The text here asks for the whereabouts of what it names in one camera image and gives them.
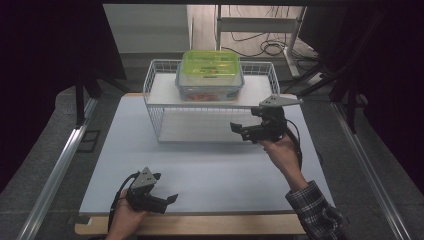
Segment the food container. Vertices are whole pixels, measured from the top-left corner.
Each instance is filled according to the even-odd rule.
[[[175,84],[183,101],[234,101],[244,85],[238,55],[188,51],[178,66]]]

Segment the hand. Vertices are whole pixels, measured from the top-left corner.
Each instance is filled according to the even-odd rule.
[[[116,206],[115,216],[106,240],[122,240],[133,234],[140,227],[141,222],[147,217],[148,212],[135,212],[129,205],[125,196],[127,189],[122,191]]]
[[[308,186],[299,168],[294,143],[285,134],[278,142],[258,141],[264,147],[274,165],[283,173],[292,191]]]

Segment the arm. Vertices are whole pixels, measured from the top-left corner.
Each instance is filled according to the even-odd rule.
[[[278,142],[260,141],[274,165],[286,178],[291,191],[286,198],[311,239],[347,239],[341,213],[330,206],[314,181],[300,171],[294,144],[285,135]]]
[[[106,240],[124,240],[130,237],[140,227],[148,212],[135,212],[125,199],[127,190],[122,191],[115,217]]]

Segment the sleeve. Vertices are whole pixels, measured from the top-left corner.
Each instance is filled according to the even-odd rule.
[[[348,239],[342,214],[327,202],[315,181],[305,189],[290,191],[286,199],[310,239]]]

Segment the white wire basket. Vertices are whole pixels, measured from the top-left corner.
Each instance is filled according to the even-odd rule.
[[[144,102],[159,142],[243,142],[233,133],[230,122],[243,126],[260,124],[250,108],[280,87],[270,62],[240,62],[245,85],[234,101],[182,101],[175,86],[181,60],[153,60],[147,73]]]

